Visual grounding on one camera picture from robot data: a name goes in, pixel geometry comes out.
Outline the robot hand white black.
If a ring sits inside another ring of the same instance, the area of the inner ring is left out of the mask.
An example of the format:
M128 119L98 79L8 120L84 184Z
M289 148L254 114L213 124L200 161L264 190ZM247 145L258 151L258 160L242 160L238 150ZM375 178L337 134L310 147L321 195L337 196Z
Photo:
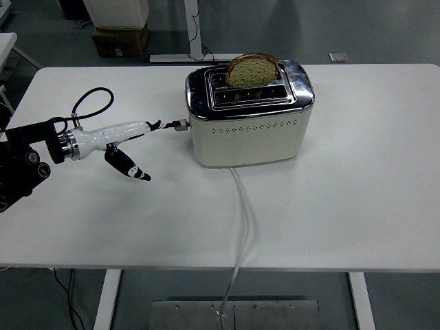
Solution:
M71 129L63 134L63 139L66 141L63 152L65 157L72 160L83 160L94 151L102 151L104 160L118 172L134 179L150 181L151 176L146 174L118 146L159 129L173 128L176 131L185 131L188 127L187 120L175 120L169 123L158 120L157 122L128 122L93 131Z

